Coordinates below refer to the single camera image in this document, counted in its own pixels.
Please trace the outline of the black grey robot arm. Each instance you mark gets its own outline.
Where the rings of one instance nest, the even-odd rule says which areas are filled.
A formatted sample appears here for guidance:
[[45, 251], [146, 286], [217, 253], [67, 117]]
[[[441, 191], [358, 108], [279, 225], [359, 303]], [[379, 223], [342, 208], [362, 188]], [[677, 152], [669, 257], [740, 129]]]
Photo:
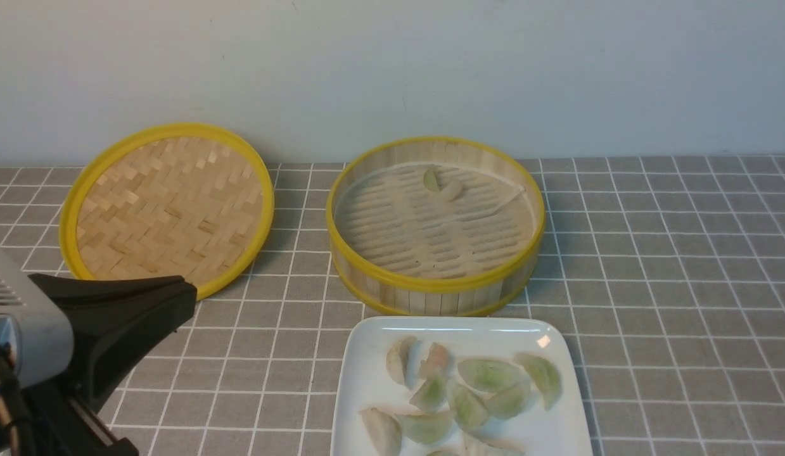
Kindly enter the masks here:
[[196, 301], [180, 276], [28, 275], [0, 248], [0, 455], [138, 455], [99, 412]]

